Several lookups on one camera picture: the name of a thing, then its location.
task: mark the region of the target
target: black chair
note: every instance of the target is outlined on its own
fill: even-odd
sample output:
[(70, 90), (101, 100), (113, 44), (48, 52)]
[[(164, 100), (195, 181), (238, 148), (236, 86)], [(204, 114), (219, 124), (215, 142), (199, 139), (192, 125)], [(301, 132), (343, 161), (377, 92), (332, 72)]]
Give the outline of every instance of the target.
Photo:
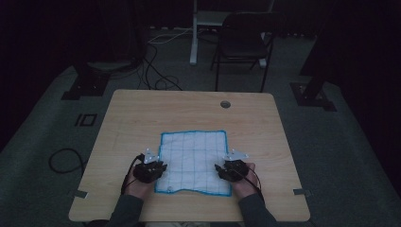
[(266, 82), (268, 74), (273, 40), (282, 30), (285, 16), (278, 12), (233, 12), (223, 22), (218, 33), (218, 47), (213, 57), (214, 64), (218, 65), (216, 72), (215, 91), (218, 90), (218, 74), (221, 63), (250, 63), (251, 69), (258, 60), (266, 59), (266, 68), (260, 92)]

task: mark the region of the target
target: gray sleeve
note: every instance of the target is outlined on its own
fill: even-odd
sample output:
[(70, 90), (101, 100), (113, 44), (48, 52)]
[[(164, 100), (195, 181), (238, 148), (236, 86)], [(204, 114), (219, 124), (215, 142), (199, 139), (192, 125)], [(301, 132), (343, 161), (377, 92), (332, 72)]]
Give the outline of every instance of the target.
[(274, 216), (266, 209), (259, 195), (252, 194), (239, 201), (239, 208), (246, 227), (276, 227)]
[(118, 199), (107, 227), (137, 226), (144, 201), (134, 196), (122, 195)]

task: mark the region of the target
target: table top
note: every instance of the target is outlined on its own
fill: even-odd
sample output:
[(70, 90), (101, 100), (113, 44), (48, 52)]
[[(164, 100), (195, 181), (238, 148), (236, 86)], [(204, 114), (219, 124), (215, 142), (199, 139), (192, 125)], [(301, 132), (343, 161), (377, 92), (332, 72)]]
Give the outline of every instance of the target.
[[(221, 101), (231, 107), (222, 108)], [(269, 211), (279, 221), (310, 218), (288, 141), (270, 94), (117, 90), (97, 136), (69, 218), (109, 219), (132, 160), (157, 152), (166, 131), (227, 132), (229, 149), (249, 154), (256, 164)], [(237, 198), (180, 191), (151, 193), (141, 221), (242, 221)]]

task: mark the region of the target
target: towel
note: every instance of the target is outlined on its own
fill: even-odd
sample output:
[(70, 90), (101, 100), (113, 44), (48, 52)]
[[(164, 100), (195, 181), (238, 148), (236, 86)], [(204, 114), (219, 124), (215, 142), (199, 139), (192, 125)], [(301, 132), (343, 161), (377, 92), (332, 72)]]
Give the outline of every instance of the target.
[(231, 185), (222, 180), (215, 164), (222, 166), (228, 153), (225, 131), (177, 131), (162, 133), (160, 160), (167, 170), (155, 184), (157, 193), (191, 190), (206, 195), (232, 194)]

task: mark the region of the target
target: chair backrest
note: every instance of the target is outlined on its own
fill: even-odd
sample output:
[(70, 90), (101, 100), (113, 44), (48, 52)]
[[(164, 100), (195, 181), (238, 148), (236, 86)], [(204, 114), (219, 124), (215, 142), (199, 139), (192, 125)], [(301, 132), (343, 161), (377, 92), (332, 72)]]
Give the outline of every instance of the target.
[(223, 29), (243, 30), (249, 32), (280, 32), (286, 22), (284, 14), (279, 12), (249, 12), (230, 13), (223, 21)]

